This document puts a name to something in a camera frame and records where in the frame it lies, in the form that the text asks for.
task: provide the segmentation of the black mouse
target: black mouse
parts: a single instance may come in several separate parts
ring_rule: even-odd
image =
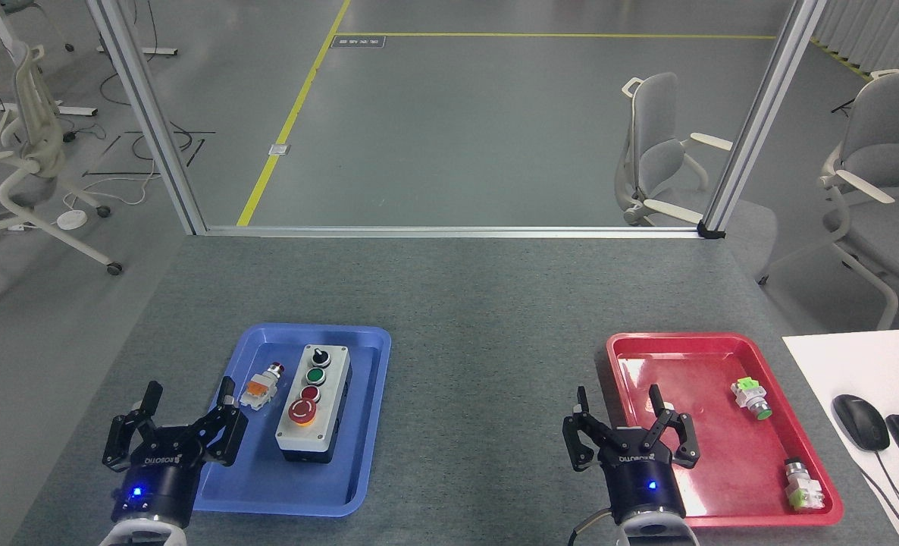
[[[891,445],[884,418],[868,401],[853,394],[834,398],[834,413],[841,420],[847,435],[863,450],[882,450]]]

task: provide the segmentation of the red tray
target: red tray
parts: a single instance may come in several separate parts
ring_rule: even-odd
[[[694,528],[707,526],[828,526],[841,521],[844,505],[810,439],[793,414],[763,355],[737,333],[620,333],[608,340],[608,356],[629,425],[655,421],[648,387],[657,383],[665,401],[689,412],[702,459],[695,469],[674,466]],[[766,389],[772,415],[757,421],[736,405],[730,384],[750,376]],[[673,450],[675,433],[663,441]],[[783,460],[800,457],[820,480],[825,507],[793,511],[786,501]]]

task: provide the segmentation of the table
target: table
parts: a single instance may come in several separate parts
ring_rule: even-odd
[[[831,402],[838,394],[855,394],[871,402],[883,416],[899,414],[899,331],[870,331],[783,338],[807,377],[817,400],[830,416],[845,448],[899,509],[876,456],[855,446],[844,434]],[[880,454],[899,488],[899,449],[894,439]],[[899,524],[886,505],[884,511],[897,532]]]
[[[390,332],[368,494],[342,519],[195,512],[194,546],[566,543],[608,494],[598,469],[571,470],[561,421],[579,384],[620,417],[604,344],[622,331],[754,339],[844,500],[836,526],[700,529],[703,544],[899,543],[767,313],[721,240],[189,237],[13,544],[99,543],[121,480],[99,460],[110,419],[151,379],[158,422],[195,419],[258,322]]]

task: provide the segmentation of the green push button switch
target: green push button switch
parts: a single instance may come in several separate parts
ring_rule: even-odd
[[[305,374],[305,381],[308,384],[322,384],[325,382],[325,370],[323,369],[310,369],[308,373]]]

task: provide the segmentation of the control box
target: control box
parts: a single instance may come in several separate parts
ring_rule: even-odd
[[[305,346],[275,432],[285,460],[331,462],[352,380],[351,362],[346,347]]]

